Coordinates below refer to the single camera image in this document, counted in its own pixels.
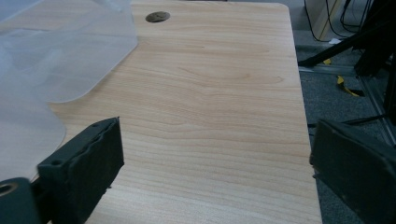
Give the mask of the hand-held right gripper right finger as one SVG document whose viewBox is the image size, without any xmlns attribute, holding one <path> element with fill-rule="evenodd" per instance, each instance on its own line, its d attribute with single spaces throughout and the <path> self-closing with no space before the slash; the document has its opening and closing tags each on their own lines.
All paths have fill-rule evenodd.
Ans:
<svg viewBox="0 0 396 224">
<path fill-rule="evenodd" d="M 322 119 L 309 162 L 365 224 L 396 224 L 396 148 L 350 125 Z"/>
</svg>

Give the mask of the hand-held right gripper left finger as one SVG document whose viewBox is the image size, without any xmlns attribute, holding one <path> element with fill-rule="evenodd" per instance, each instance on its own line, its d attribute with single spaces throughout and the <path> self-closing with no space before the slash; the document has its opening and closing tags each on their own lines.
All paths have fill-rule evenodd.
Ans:
<svg viewBox="0 0 396 224">
<path fill-rule="evenodd" d="M 37 165 L 44 220 L 84 224 L 123 164 L 120 120 L 87 127 Z"/>
</svg>

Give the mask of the yellow tape strip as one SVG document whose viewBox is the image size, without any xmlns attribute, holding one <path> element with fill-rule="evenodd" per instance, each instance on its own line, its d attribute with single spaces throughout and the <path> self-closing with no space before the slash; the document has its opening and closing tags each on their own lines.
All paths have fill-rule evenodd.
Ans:
<svg viewBox="0 0 396 224">
<path fill-rule="evenodd" d="M 348 94 L 350 94 L 350 95 L 352 95 L 352 96 L 355 96 L 355 97 L 362 97 L 362 96 L 364 95 L 364 92 L 363 92 L 363 91 L 360 91 L 360 90 L 352 90 L 352 89 L 348 88 L 348 87 L 345 85 L 345 80 L 344 80 L 344 78 L 341 77 L 341 76 L 337 76 L 336 85 L 337 85 L 337 87 L 338 87 L 340 90 L 342 90 L 342 91 L 344 91 L 344 92 L 347 92 Z"/>
</svg>

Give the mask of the translucent white plastic sheet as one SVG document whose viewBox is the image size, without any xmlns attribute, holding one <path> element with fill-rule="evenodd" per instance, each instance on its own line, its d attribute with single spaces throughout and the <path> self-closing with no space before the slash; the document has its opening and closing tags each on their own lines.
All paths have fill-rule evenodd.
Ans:
<svg viewBox="0 0 396 224">
<path fill-rule="evenodd" d="M 58 148 L 50 104 L 92 90 L 137 45 L 132 0 L 0 0 L 0 181 Z"/>
</svg>

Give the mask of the black metal stand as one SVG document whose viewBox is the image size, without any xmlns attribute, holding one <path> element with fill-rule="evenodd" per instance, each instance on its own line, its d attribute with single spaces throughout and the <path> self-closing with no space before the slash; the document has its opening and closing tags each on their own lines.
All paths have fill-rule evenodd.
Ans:
<svg viewBox="0 0 396 224">
<path fill-rule="evenodd" d="M 339 44 L 308 59 L 300 66 L 315 66 L 347 49 L 363 49 L 354 69 L 358 76 L 376 75 L 392 57 L 384 109 L 396 118 L 396 0 L 374 0 L 361 29 Z"/>
</svg>

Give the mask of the aluminium floor rail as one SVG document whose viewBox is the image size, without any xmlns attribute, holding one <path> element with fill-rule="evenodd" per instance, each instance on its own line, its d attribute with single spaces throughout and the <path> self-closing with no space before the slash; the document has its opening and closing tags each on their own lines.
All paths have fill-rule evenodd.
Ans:
<svg viewBox="0 0 396 224">
<path fill-rule="evenodd" d="M 386 144 L 396 146 L 396 126 L 385 117 L 383 100 L 387 74 L 359 77 L 351 66 L 317 65 L 299 67 L 303 87 L 305 114 L 310 138 L 313 138 L 319 119 L 337 122 L 353 121 L 354 127 Z M 355 97 L 340 90 L 337 76 L 352 90 L 364 92 Z"/>
</svg>

